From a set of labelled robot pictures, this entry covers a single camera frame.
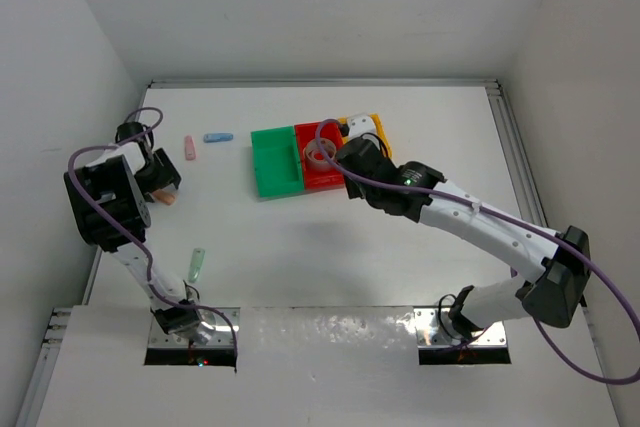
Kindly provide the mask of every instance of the tabletop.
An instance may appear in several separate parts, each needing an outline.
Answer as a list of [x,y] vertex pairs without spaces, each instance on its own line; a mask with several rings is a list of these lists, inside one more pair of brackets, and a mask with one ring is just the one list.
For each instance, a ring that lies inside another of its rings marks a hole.
[[[483,87],[150,89],[144,105],[164,111],[156,143],[183,177],[172,206],[150,207],[149,242],[160,268],[182,278],[192,250],[206,250],[203,302],[241,307],[238,373],[142,365],[146,297],[103,255],[89,305],[74,309],[40,427],[616,425],[606,388],[566,368],[528,319],[506,323],[510,365],[418,366],[411,306],[503,280],[504,264],[344,189],[257,196],[251,131],[367,112],[379,114],[396,163],[432,166],[517,215]],[[204,144],[208,132],[234,140]],[[185,135],[196,139],[195,161],[184,159]],[[581,311],[552,330],[600,372]]]

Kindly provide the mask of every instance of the green marker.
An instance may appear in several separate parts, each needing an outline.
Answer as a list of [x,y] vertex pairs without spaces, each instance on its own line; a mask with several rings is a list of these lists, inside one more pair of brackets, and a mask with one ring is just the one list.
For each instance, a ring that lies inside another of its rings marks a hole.
[[191,254],[191,265],[189,266],[189,283],[195,284],[200,277],[200,270],[202,269],[202,261],[204,260],[204,249],[193,249]]

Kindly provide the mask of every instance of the white wall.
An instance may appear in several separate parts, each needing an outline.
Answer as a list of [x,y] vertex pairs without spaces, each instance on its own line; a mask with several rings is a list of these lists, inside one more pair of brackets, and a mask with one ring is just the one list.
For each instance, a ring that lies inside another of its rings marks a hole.
[[134,78],[496,76],[540,0],[87,0]]
[[[545,211],[574,223],[592,255],[640,310],[640,0],[544,0],[508,91]],[[611,375],[640,348],[598,284],[587,299]],[[638,425],[640,386],[614,389],[623,425]]]
[[0,425],[13,425],[51,308],[81,299],[91,250],[62,173],[139,92],[84,0],[0,0]]

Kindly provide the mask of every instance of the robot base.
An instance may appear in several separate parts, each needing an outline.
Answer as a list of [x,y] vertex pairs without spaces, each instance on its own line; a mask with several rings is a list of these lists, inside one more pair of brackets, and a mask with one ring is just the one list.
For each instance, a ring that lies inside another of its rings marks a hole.
[[438,325],[438,307],[413,309],[420,365],[510,364],[507,336],[502,322],[496,322],[478,340],[463,349]]
[[[240,327],[240,309],[218,309],[227,316],[233,324],[233,330],[238,335]],[[155,320],[151,322],[145,365],[194,365],[235,367],[233,353],[233,339],[229,326],[210,312],[203,312],[203,318],[215,325],[215,332],[204,345],[189,343],[175,334],[165,334]]]

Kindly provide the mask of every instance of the pink eraser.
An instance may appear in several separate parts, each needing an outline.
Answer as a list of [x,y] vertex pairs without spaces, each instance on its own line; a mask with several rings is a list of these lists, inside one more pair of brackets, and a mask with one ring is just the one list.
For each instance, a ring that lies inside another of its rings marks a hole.
[[184,158],[187,160],[196,160],[196,146],[193,143],[193,137],[190,135],[184,138]]

